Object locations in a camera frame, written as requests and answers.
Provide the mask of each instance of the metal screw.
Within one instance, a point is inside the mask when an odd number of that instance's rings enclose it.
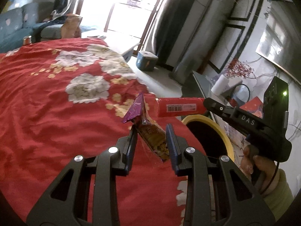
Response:
[[[221,157],[221,160],[222,160],[223,162],[228,162],[228,161],[230,161],[230,158],[229,158],[228,156],[226,156],[226,155],[223,155],[223,156]]]
[[[82,155],[77,155],[76,157],[74,157],[74,160],[75,160],[76,162],[79,162],[79,161],[82,161],[83,158],[84,158],[84,157],[83,157]]]
[[[111,148],[109,148],[109,152],[112,153],[112,154],[116,153],[117,151],[118,151],[117,147],[111,147]]]
[[[186,152],[188,152],[188,153],[194,153],[195,152],[195,148],[188,147],[188,148],[186,148]]]

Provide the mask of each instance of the floral pattern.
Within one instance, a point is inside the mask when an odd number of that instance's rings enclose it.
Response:
[[[115,102],[121,102],[121,95],[118,94],[118,93],[115,93],[112,95],[112,100],[115,101]],[[127,113],[127,111],[129,110],[129,108],[132,106],[132,104],[134,103],[134,100],[133,99],[127,99],[123,105],[120,105],[120,104],[106,104],[106,108],[108,110],[112,110],[112,109],[115,109],[115,115],[120,117],[120,118],[123,118],[125,116],[125,114]],[[149,105],[148,103],[145,104],[145,107],[147,110],[149,110]]]
[[[94,103],[109,96],[110,84],[103,76],[93,76],[88,73],[81,74],[70,81],[66,87],[68,100],[76,103]]]
[[[128,80],[137,78],[119,53],[103,45],[90,45],[87,49],[88,52],[92,53],[95,57],[103,59],[103,61],[99,62],[103,72],[111,76],[120,75]]]
[[[5,57],[12,56],[12,55],[14,55],[16,52],[18,52],[19,50],[20,50],[20,48],[14,49],[14,50],[12,50],[12,51],[8,51],[8,52],[5,54]]]
[[[128,84],[128,80],[124,77],[120,77],[120,78],[114,78],[111,80],[112,83],[114,84],[123,84],[123,85],[127,85]]]
[[[187,180],[184,180],[184,181],[179,182],[179,185],[178,185],[178,187],[177,187],[177,190],[181,190],[182,193],[181,193],[181,194],[178,194],[178,195],[176,196],[176,199],[177,199],[177,206],[186,205],[187,184],[188,184],[188,181],[187,181]],[[183,223],[184,223],[184,216],[185,216],[185,209],[181,212],[181,217],[182,217],[183,219],[182,219],[182,221],[181,221],[180,226],[183,226]]]
[[[46,73],[50,73],[47,76],[48,78],[55,78],[55,75],[62,71],[76,71],[76,70],[78,70],[78,67],[76,66],[62,67],[61,65],[51,64],[49,66],[49,69],[42,68],[38,72],[32,72],[30,75],[37,76],[39,73],[46,72]]]
[[[91,52],[78,52],[78,51],[60,51],[60,54],[55,58],[57,63],[54,66],[70,67],[79,64],[81,67],[94,64],[99,58]]]

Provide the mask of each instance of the sleeve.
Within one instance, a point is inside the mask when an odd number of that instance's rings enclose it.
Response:
[[[274,214],[276,221],[281,218],[293,202],[293,195],[286,182],[285,172],[282,169],[279,169],[279,175],[277,187],[264,198],[264,201]]]

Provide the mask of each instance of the finger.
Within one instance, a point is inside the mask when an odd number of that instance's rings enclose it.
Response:
[[[243,150],[243,155],[248,157],[249,154],[250,154],[250,148],[249,148],[249,146],[246,146]]]
[[[253,160],[258,169],[264,171],[267,177],[271,178],[274,175],[276,165],[272,160],[259,155],[255,155]]]
[[[246,175],[253,173],[253,166],[249,158],[244,156],[240,162],[240,167]]]

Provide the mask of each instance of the bed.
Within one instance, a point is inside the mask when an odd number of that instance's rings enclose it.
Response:
[[[164,129],[172,123],[205,153],[176,118],[154,116],[155,95],[101,39],[51,40],[0,54],[0,87],[0,190],[23,220],[72,158],[98,155],[128,135],[131,124],[121,121],[140,91],[154,120]],[[130,175],[116,183],[122,226],[183,223],[186,178],[140,138]]]

